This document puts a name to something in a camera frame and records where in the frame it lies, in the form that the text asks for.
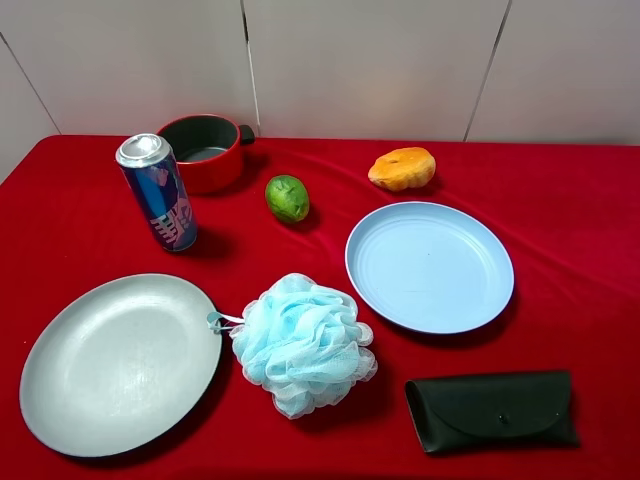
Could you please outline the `red cooking pot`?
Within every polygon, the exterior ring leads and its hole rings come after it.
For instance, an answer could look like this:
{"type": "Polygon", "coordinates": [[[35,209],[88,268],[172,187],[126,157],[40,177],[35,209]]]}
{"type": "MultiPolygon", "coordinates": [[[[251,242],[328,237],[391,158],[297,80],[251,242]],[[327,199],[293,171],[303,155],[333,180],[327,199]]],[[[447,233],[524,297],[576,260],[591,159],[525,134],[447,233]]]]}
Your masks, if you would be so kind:
{"type": "Polygon", "coordinates": [[[244,146],[255,133],[246,124],[213,114],[170,122],[157,134],[168,141],[190,195],[209,194],[231,185],[244,168],[244,146]]]}

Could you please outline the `black glasses case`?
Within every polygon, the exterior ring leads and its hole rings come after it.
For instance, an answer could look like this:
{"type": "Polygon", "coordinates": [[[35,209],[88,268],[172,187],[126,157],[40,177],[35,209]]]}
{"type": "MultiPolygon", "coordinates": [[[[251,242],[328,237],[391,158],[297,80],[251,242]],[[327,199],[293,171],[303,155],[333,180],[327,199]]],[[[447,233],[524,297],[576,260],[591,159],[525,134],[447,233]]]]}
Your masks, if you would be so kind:
{"type": "Polygon", "coordinates": [[[427,454],[511,443],[580,444],[566,370],[416,379],[404,392],[427,454]]]}

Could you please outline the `blue drink can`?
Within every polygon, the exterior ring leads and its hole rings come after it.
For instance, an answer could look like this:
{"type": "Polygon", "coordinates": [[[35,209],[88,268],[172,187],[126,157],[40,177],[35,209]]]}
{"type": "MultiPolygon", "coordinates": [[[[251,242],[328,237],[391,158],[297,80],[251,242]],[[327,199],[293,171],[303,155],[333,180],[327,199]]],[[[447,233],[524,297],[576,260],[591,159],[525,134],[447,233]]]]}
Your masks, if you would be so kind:
{"type": "Polygon", "coordinates": [[[154,239],[170,252],[189,248],[198,226],[170,144],[141,133],[126,139],[115,159],[154,239]]]}

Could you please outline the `green avocado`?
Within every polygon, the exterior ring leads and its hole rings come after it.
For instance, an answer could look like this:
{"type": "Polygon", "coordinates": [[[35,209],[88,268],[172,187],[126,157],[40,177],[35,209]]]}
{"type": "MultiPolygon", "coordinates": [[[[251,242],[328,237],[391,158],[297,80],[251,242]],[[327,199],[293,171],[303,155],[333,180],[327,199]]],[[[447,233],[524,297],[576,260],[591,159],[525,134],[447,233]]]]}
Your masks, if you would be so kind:
{"type": "Polygon", "coordinates": [[[278,175],[270,179],[265,199],[273,215],[284,223],[297,223],[306,218],[310,210],[309,194],[296,177],[278,175]]]}

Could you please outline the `red tablecloth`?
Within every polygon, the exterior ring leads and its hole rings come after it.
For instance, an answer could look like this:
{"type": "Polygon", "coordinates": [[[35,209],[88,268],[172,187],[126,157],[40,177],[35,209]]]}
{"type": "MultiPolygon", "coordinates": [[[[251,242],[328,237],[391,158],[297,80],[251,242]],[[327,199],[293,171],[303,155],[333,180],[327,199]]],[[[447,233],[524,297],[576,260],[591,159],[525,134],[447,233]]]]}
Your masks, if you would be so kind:
{"type": "Polygon", "coordinates": [[[463,335],[420,335],[362,307],[377,374],[338,405],[295,421],[249,384],[230,351],[200,403],[163,437],[126,455],[72,459],[22,419],[24,361],[67,304],[112,279],[182,277],[224,312],[289,272],[344,292],[354,225],[394,196],[368,170],[385,141],[258,139],[230,189],[198,197],[197,243],[181,255],[151,237],[115,162],[120,139],[40,141],[1,186],[1,475],[5,479],[635,479],[639,475],[639,151],[629,146],[435,143],[437,171],[400,199],[468,213],[508,250],[509,307],[463,335]],[[271,178],[306,187],[297,223],[270,211],[271,178]],[[406,381],[567,369],[577,448],[424,454],[406,381]]]}

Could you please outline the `light blue plastic plate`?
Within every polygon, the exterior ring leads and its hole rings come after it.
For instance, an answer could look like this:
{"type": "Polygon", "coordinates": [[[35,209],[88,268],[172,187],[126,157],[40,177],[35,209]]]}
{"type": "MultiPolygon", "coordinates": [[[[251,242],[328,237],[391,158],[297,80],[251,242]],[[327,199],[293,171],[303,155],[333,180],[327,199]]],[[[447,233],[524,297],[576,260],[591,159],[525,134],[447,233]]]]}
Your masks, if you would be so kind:
{"type": "Polygon", "coordinates": [[[510,256],[473,217],[430,202],[400,202],[366,215],[345,247],[348,277],[390,322],[450,335],[480,328],[509,304],[510,256]]]}

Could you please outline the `grey round plate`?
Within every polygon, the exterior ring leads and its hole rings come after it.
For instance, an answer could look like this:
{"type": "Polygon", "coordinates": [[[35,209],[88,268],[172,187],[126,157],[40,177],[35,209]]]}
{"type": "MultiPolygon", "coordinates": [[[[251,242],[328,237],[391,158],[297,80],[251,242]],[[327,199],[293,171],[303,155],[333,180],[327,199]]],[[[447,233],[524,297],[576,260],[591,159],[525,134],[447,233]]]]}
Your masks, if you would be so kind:
{"type": "Polygon", "coordinates": [[[19,389],[27,428],[76,457],[138,448],[176,425],[207,390],[222,337],[196,285],[165,274],[107,282],[43,330],[19,389]]]}

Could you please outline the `orange bread roll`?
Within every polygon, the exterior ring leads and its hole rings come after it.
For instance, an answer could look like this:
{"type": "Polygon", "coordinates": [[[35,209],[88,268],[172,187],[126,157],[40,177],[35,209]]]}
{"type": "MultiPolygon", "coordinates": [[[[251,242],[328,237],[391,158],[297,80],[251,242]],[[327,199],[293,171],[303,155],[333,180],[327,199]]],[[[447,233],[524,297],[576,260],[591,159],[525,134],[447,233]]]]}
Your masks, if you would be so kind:
{"type": "Polygon", "coordinates": [[[377,158],[368,171],[368,179],[380,188],[399,192],[426,186],[435,172],[436,161],[428,150],[407,147],[377,158]]]}

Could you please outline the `light blue bath loofah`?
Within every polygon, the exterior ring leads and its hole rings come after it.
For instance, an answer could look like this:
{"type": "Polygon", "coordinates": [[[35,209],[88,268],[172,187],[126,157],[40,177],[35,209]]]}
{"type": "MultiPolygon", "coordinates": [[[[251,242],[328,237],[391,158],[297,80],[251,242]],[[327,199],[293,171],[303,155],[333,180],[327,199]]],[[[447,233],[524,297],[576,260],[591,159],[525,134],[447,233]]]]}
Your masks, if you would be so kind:
{"type": "Polygon", "coordinates": [[[303,274],[283,276],[240,317],[215,310],[207,323],[228,333],[245,379],[288,419],[338,404],[378,370],[373,331],[358,320],[356,301],[303,274]]]}

